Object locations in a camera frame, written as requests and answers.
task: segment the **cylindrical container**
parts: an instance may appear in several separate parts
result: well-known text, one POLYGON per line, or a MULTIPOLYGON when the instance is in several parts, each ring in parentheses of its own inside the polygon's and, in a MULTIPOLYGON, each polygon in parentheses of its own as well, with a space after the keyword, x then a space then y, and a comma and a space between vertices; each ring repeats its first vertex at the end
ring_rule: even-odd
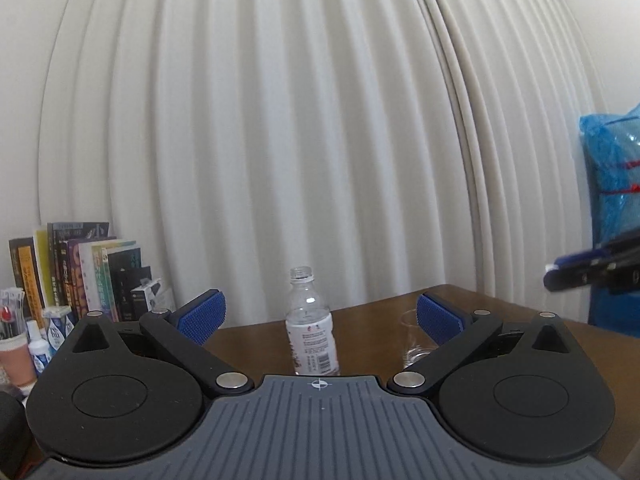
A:
POLYGON ((2 368, 2 365, 0 365, 0 386, 2 386, 3 384, 11 384, 11 381, 9 380, 9 376, 4 371, 4 368, 2 368))
POLYGON ((44 341, 40 335, 38 322, 36 320, 27 321, 29 329, 29 353, 33 359, 33 366, 36 368, 36 375, 39 377, 43 373, 45 366, 51 361, 51 346, 44 341))
POLYGON ((290 271, 292 290, 286 317, 296 375, 338 375, 331 310, 314 287, 311 267, 290 271))
POLYGON ((15 386, 26 386, 36 380, 26 333, 0 341, 0 365, 15 386))
POLYGON ((433 352, 438 345, 418 325, 415 309, 407 310, 400 316, 402 336, 402 366, 417 363, 425 355, 433 352))
POLYGON ((51 345, 51 354, 56 353, 74 328, 69 314, 71 314, 70 306, 48 306, 44 310, 47 339, 51 345))

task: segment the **black circular disc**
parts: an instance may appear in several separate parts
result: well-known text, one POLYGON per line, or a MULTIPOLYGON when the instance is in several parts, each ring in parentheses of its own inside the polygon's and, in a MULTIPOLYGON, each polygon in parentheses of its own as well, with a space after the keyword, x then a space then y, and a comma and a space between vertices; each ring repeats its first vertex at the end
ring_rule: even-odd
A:
POLYGON ((586 454, 614 416, 611 393, 590 363, 546 351, 463 366, 443 382, 438 402, 462 440, 526 463, 586 454))
POLYGON ((166 362, 132 354, 101 360, 86 352, 68 367, 56 364, 58 375, 46 370, 38 380, 27 417, 40 446, 66 460, 148 457, 182 438, 202 412, 198 383, 166 362))
POLYGON ((145 383, 124 375, 92 377, 73 392, 74 406, 85 415, 114 418, 142 406, 148 389, 145 383))

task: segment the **barcode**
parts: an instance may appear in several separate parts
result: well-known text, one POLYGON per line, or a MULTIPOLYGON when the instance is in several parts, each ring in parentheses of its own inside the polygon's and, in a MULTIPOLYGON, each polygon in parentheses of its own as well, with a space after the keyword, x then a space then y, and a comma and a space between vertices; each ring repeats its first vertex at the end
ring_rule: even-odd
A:
POLYGON ((318 366, 320 367, 320 373, 324 374, 331 370, 331 361, 329 360, 329 354, 320 354, 318 356, 318 366))

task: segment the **ribbed rubber surface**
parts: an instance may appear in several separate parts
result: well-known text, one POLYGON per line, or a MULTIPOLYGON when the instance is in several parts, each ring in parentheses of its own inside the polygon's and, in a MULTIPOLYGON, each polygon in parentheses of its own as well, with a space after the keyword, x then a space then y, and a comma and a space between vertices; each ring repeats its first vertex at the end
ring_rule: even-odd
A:
POLYGON ((431 298, 421 295, 415 307, 418 326, 438 345, 464 330, 462 320, 431 298))
POLYGON ((213 295, 203 294, 194 301, 202 300, 193 306, 178 321, 177 329, 199 345, 203 345, 211 334, 225 322, 225 295, 216 291, 213 295))
POLYGON ((592 457, 524 467, 453 439, 427 403, 384 392, 374 377, 267 376, 216 400, 183 443, 146 463, 87 470, 49 460, 33 480, 612 480, 592 457))

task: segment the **blue object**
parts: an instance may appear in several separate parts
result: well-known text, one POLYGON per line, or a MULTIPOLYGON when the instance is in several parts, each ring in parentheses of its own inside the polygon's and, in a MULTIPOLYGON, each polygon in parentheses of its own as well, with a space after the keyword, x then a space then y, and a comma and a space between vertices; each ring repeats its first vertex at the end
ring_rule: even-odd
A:
POLYGON ((225 295, 212 288, 169 316, 178 332, 203 345, 225 321, 225 295))
POLYGON ((557 266, 563 266, 567 264, 576 264, 583 261, 598 260, 600 258, 607 258, 610 256, 609 251, 605 249, 592 249, 590 251, 583 251, 581 253, 566 254, 560 256, 554 261, 557 266))
POLYGON ((427 292, 418 298, 415 315, 418 326, 438 345, 457 336, 470 322, 468 314, 427 292))
MULTIPOLYGON (((640 227, 640 105, 580 119, 590 174, 594 245, 640 227)), ((640 295, 592 287, 591 324, 640 336, 640 295)))

